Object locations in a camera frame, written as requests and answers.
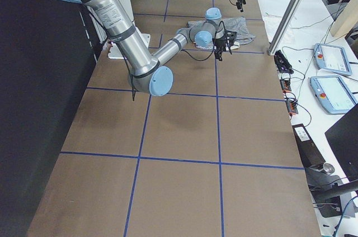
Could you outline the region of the black box with white label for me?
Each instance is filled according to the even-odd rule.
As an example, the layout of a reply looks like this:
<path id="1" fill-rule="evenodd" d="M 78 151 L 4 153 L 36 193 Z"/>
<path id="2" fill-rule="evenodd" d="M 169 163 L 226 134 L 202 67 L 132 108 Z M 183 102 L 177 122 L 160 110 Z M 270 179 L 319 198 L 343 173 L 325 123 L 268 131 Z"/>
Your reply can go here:
<path id="1" fill-rule="evenodd" d="M 309 168 L 325 163 L 324 157 L 321 155 L 305 126 L 297 124 L 293 125 L 292 128 L 303 167 Z"/>

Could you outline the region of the black monitor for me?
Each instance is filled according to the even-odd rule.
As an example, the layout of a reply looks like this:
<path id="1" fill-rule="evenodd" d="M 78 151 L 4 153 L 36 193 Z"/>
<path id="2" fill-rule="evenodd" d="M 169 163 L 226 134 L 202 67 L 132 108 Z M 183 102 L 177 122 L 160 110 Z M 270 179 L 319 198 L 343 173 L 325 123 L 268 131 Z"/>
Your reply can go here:
<path id="1" fill-rule="evenodd" d="M 357 130 L 356 105 L 325 132 L 331 150 L 350 181 L 357 179 Z"/>

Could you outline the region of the striped polo shirt white collar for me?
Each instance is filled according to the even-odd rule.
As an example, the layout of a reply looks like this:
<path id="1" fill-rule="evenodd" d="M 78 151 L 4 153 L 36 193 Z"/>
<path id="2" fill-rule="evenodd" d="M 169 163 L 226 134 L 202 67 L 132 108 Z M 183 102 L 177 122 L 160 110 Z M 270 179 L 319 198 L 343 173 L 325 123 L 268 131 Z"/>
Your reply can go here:
<path id="1" fill-rule="evenodd" d="M 225 24 L 227 30 L 235 31 L 237 33 L 236 40 L 234 45 L 241 46 L 251 43 L 256 36 L 252 34 L 247 28 L 246 19 L 244 17 L 232 17 L 232 18 L 223 18 L 222 21 Z M 198 21 L 188 21 L 187 27 L 200 27 L 204 23 L 204 20 Z M 200 46 L 195 44 L 199 49 L 210 50 L 213 48 L 213 43 L 211 42 L 208 46 Z"/>

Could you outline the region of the silver round knob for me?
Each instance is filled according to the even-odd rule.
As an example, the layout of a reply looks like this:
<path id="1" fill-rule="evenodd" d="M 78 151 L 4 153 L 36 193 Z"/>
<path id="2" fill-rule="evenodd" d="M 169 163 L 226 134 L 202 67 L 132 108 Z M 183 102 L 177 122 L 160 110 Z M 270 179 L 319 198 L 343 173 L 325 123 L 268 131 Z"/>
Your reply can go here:
<path id="1" fill-rule="evenodd" d="M 322 165 L 322 172 L 328 175 L 331 175 L 335 172 L 335 168 L 330 163 L 323 163 Z"/>

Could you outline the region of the orange black terminal block strip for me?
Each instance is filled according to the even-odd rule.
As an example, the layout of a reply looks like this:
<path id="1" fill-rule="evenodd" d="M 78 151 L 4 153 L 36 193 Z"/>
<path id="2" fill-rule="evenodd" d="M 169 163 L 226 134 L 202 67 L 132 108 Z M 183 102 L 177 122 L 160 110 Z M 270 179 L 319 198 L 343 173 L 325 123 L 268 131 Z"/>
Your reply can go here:
<path id="1" fill-rule="evenodd" d="M 287 111 L 290 117 L 298 114 L 298 99 L 291 90 L 291 82 L 289 78 L 280 79 L 280 86 L 286 103 Z"/>

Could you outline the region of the aluminium frame post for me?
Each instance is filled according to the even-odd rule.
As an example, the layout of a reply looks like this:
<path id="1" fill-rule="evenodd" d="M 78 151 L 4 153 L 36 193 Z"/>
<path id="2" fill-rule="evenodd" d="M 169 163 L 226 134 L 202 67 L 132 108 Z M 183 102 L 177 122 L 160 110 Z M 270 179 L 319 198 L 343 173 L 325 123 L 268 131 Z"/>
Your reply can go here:
<path id="1" fill-rule="evenodd" d="M 277 50 L 277 47 L 281 43 L 300 2 L 301 2 L 301 0 L 290 0 L 288 6 L 286 8 L 286 11 L 282 17 L 282 20 L 279 23 L 279 26 L 278 26 L 278 28 L 274 34 L 274 37 L 271 41 L 271 44 L 269 46 L 269 49 L 268 49 L 269 55 L 274 55 L 275 51 Z"/>

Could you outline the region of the black connector bundle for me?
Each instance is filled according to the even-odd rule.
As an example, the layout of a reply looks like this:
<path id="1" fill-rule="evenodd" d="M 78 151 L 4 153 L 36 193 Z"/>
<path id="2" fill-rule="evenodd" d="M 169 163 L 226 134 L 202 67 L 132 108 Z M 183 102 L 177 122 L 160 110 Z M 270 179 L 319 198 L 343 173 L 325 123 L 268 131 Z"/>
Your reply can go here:
<path id="1" fill-rule="evenodd" d="M 274 61 L 280 73 L 294 73 L 291 64 L 288 62 L 286 56 L 282 53 L 281 50 L 277 50 L 275 52 Z"/>

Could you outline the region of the upper blue teach pendant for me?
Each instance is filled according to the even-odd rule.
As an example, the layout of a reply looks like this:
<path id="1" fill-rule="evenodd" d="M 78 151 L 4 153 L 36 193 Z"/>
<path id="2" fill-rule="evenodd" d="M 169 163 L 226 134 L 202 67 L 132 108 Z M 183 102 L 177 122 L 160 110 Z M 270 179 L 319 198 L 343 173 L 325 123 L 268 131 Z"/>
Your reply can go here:
<path id="1" fill-rule="evenodd" d="M 315 44 L 314 58 L 319 69 L 325 69 L 344 76 L 352 75 L 352 69 L 343 47 Z"/>

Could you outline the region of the blue teach pendant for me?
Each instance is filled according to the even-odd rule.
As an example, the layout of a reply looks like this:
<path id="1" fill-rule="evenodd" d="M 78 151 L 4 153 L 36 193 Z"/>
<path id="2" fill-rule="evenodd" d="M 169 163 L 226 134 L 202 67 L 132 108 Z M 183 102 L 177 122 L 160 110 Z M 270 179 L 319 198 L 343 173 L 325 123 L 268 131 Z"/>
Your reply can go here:
<path id="1" fill-rule="evenodd" d="M 315 44 L 314 58 L 319 69 L 325 69 L 344 76 L 352 75 L 352 69 L 343 47 Z"/>
<path id="2" fill-rule="evenodd" d="M 310 77 L 309 83 L 329 114 L 345 114 L 357 104 L 357 99 L 339 75 Z"/>

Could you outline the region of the lower blue teach pendant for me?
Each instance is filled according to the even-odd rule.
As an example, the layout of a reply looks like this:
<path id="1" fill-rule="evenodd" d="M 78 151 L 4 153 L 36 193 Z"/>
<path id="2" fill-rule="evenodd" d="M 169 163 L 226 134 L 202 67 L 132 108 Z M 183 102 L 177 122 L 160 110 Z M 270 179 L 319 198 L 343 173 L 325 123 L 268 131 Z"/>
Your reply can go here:
<path id="1" fill-rule="evenodd" d="M 345 114 L 357 104 L 357 99 L 339 75 L 310 77 L 309 83 L 329 114 Z"/>

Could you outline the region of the wooden beam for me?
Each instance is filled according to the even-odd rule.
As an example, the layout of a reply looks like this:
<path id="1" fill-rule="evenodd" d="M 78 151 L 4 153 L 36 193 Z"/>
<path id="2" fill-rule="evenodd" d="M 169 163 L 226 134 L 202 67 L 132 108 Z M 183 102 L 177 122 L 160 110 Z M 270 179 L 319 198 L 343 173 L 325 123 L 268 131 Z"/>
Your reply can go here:
<path id="1" fill-rule="evenodd" d="M 357 23 L 357 0 L 350 0 L 331 27 L 333 37 L 348 34 Z"/>

